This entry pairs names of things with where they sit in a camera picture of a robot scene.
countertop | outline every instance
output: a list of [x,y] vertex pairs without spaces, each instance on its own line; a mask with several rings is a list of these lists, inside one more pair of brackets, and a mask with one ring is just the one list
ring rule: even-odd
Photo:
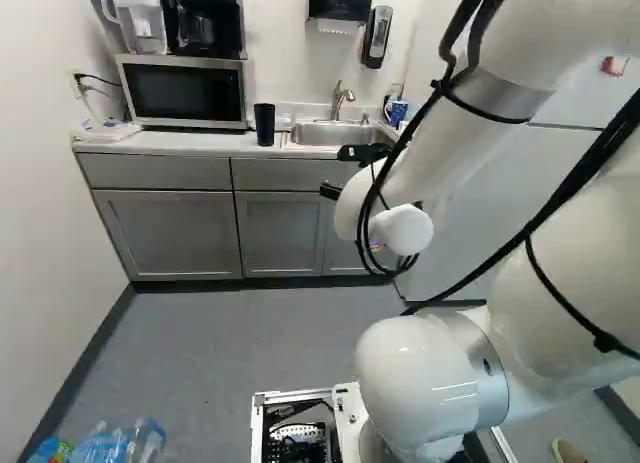
[[[394,139],[397,133],[379,124]],[[300,158],[333,160],[339,146],[299,146],[289,141],[288,133],[276,133],[275,144],[258,145],[256,133],[194,133],[177,131],[141,131],[115,143],[90,140],[73,142],[76,153],[115,153],[129,155],[214,156],[216,158]]]

power outlet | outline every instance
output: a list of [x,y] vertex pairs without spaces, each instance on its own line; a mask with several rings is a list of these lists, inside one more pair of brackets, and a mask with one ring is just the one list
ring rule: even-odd
[[82,73],[80,70],[67,70],[67,78],[69,79],[69,84],[71,85],[71,91],[73,92],[73,96],[76,100],[81,99],[84,96],[84,91],[80,88],[80,83],[76,80],[75,75],[77,73]]

floor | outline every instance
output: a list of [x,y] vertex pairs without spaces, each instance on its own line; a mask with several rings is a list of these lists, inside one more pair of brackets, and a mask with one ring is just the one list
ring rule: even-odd
[[[248,463],[251,395],[351,381],[360,334],[403,307],[390,286],[139,295],[59,435],[77,441],[99,420],[154,415],[167,430],[167,463]],[[505,434],[522,463],[553,462],[558,435],[591,462],[640,462],[590,394]]]

gray carpet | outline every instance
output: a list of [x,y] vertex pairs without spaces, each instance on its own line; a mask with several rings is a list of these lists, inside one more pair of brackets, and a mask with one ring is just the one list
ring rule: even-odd
[[352,381],[360,334],[402,308],[393,287],[138,296],[59,434],[150,414],[169,462],[248,462],[252,394]]

sink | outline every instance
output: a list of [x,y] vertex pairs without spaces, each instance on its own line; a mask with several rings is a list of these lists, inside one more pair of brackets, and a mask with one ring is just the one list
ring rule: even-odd
[[380,126],[347,121],[298,122],[291,131],[291,142],[300,146],[393,144]]

